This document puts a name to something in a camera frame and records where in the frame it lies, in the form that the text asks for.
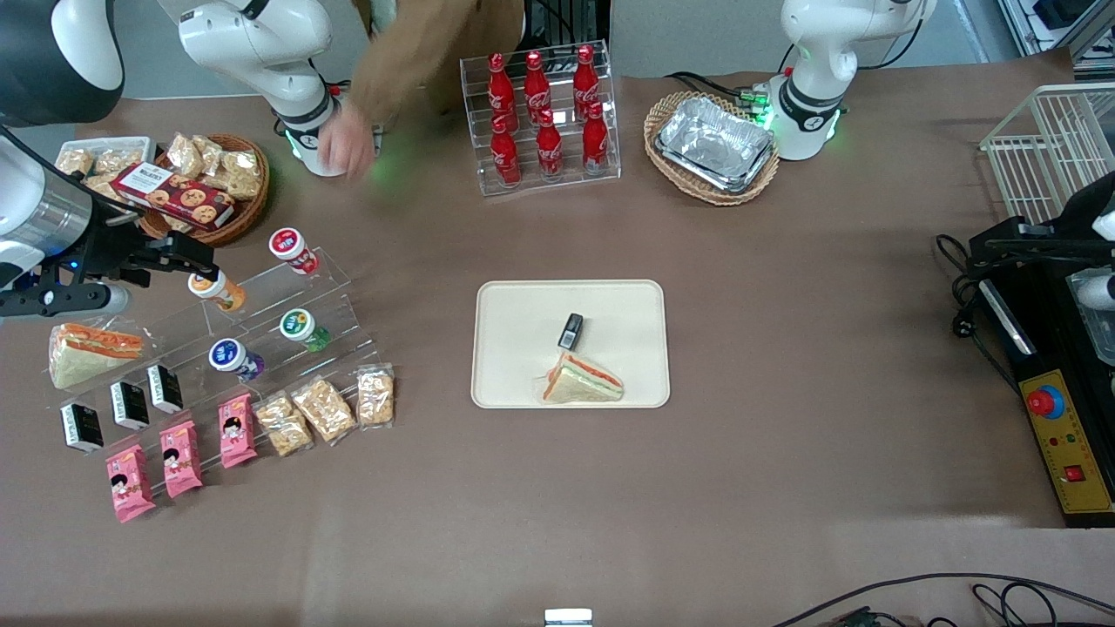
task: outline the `wire basket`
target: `wire basket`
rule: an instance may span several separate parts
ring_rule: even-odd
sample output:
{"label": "wire basket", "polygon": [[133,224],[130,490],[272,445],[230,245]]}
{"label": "wire basket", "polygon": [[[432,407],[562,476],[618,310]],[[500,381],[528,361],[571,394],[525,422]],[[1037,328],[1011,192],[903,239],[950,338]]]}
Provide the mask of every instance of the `wire basket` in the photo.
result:
{"label": "wire basket", "polygon": [[1115,83],[1038,87],[980,142],[1007,213],[1039,224],[1115,170]]}
{"label": "wire basket", "polygon": [[[263,151],[243,137],[237,137],[236,135],[210,135],[210,139],[226,152],[254,152],[255,163],[259,164],[260,175],[263,177],[260,181],[259,195],[250,201],[237,201],[234,203],[235,213],[227,224],[216,231],[194,229],[190,232],[191,238],[202,243],[211,247],[223,247],[243,237],[263,216],[263,209],[268,204],[268,186],[271,184],[271,167]],[[171,161],[166,157],[166,153],[163,153],[155,160],[155,165],[165,168],[171,167]],[[157,211],[148,211],[139,221],[139,226],[153,238],[165,238],[166,233],[171,231],[171,225],[166,223],[166,220],[163,220],[163,214]]]}
{"label": "wire basket", "polygon": [[647,119],[642,123],[643,148],[646,148],[647,156],[650,157],[655,167],[669,179],[671,183],[677,185],[679,190],[690,196],[717,206],[735,206],[744,204],[745,202],[759,195],[759,192],[762,192],[770,183],[775,173],[778,172],[777,148],[775,148],[774,154],[770,155],[770,158],[767,160],[763,170],[759,171],[759,173],[755,176],[755,180],[752,181],[750,186],[748,186],[743,194],[728,194],[716,189],[708,181],[700,179],[696,174],[663,157],[658,149],[655,148],[655,137],[658,135],[658,132],[666,126],[666,123],[670,120],[670,117],[673,116],[673,112],[677,110],[678,105],[689,98],[700,97],[711,99],[717,104],[717,106],[733,115],[747,117],[747,114],[745,114],[743,109],[719,96],[701,94],[699,91],[678,91],[677,94],[670,94],[650,108],[650,113],[647,114]]}

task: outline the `red switch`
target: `red switch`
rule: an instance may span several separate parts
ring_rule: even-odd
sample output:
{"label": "red switch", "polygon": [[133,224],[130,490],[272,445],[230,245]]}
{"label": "red switch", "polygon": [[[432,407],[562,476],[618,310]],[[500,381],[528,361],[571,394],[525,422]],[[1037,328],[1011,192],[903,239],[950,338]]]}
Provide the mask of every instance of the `red switch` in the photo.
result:
{"label": "red switch", "polygon": [[1065,481],[1069,483],[1084,481],[1084,469],[1080,466],[1065,466]]}

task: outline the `clear acrylic display stand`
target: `clear acrylic display stand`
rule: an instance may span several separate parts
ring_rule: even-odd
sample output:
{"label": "clear acrylic display stand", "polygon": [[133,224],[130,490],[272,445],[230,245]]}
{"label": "clear acrylic display stand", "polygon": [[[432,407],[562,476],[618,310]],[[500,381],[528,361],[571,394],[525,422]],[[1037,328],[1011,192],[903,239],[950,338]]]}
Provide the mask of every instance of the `clear acrylic display stand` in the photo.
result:
{"label": "clear acrylic display stand", "polygon": [[[320,375],[352,404],[356,369],[360,365],[379,361],[378,351],[349,303],[346,288],[351,283],[350,279],[323,250],[319,248],[314,252],[320,267],[312,276],[298,274],[288,264],[281,263],[241,281],[248,299],[236,311],[224,312],[213,302],[198,301],[144,327],[142,330],[147,335],[147,346],[143,360],[69,389],[59,390],[48,385],[48,408],[56,416],[69,403],[96,409],[105,447],[89,453],[90,457],[105,461],[124,448],[136,444],[143,446],[152,489],[158,495],[165,492],[159,432],[192,419],[204,472],[221,460],[216,415],[217,407],[225,401],[250,393],[256,402],[279,390],[293,390]],[[282,336],[279,330],[281,318],[294,308],[310,311],[317,324],[329,330],[331,340],[324,349],[310,353],[301,344]],[[210,348],[226,337],[240,340],[249,350],[260,355],[264,361],[263,374],[241,384],[235,375],[213,369],[209,363]],[[184,404],[182,412],[165,414],[151,405],[146,370],[153,364],[162,364],[178,377]],[[108,388],[118,380],[143,388],[151,417],[148,427],[135,432],[113,421]],[[254,435],[256,445],[268,440],[266,433],[259,428]],[[259,451],[266,454],[269,448],[264,444]]]}
{"label": "clear acrylic display stand", "polygon": [[604,41],[589,41],[597,50],[597,76],[600,78],[599,98],[604,109],[604,124],[608,126],[608,166],[601,174],[590,176],[584,172],[582,155],[584,146],[581,132],[584,120],[576,117],[573,106],[573,73],[576,71],[575,46],[553,46],[539,48],[545,59],[546,78],[550,79],[551,105],[554,112],[554,127],[561,133],[562,154],[565,167],[562,179],[554,183],[542,180],[539,170],[539,147],[535,143],[537,128],[531,126],[526,113],[526,97],[523,95],[523,76],[526,74],[526,52],[515,52],[504,57],[507,75],[515,87],[515,110],[518,115],[518,131],[512,134],[515,147],[518,148],[518,166],[523,180],[514,189],[508,190],[500,184],[500,175],[492,158],[492,106],[487,97],[488,71],[487,57],[474,57],[460,60],[460,85],[465,94],[465,110],[468,114],[468,133],[472,135],[473,148],[476,151],[476,177],[479,180],[481,193],[485,196],[508,194],[532,190],[535,187],[560,187],[573,183],[588,183],[619,179],[620,136],[619,123],[615,116],[615,93],[612,85],[612,62]]}

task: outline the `sandwich wedge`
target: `sandwich wedge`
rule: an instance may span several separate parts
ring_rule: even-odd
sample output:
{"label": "sandwich wedge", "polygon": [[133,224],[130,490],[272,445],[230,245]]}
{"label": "sandwich wedge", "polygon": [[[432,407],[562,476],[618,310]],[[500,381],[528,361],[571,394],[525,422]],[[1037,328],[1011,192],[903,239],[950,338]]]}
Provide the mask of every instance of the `sandwich wedge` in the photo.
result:
{"label": "sandwich wedge", "polygon": [[572,353],[562,353],[547,378],[544,403],[603,403],[623,397],[619,377]]}

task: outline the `red bottle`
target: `red bottle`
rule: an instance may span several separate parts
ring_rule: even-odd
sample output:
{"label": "red bottle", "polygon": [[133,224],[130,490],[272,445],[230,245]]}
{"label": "red bottle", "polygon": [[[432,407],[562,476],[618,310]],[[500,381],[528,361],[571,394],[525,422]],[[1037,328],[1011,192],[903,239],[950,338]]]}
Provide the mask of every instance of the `red bottle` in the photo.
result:
{"label": "red bottle", "polygon": [[518,149],[515,141],[507,134],[507,123],[503,119],[492,120],[492,158],[495,171],[500,174],[500,185],[508,190],[517,187],[523,180],[518,170]]}
{"label": "red bottle", "polygon": [[518,131],[518,115],[515,113],[515,88],[507,78],[503,66],[503,55],[494,52],[488,57],[488,103],[492,104],[492,127],[496,120],[503,120],[508,133]]}
{"label": "red bottle", "polygon": [[549,108],[539,114],[539,166],[542,168],[542,180],[553,183],[561,179],[564,162],[561,153],[561,133],[554,128],[554,112]]}
{"label": "red bottle", "polygon": [[600,103],[588,106],[589,119],[584,123],[584,173],[598,176],[608,167],[608,125],[604,107]]}
{"label": "red bottle", "polygon": [[526,79],[523,83],[526,94],[526,110],[531,114],[531,124],[540,124],[539,115],[550,108],[550,80],[542,71],[542,52],[531,50],[526,54]]}
{"label": "red bottle", "polygon": [[576,71],[573,73],[573,105],[576,107],[578,119],[589,118],[589,105],[599,102],[597,91],[600,88],[600,78],[597,77],[597,68],[592,62],[597,58],[595,50],[588,44],[576,50]]}

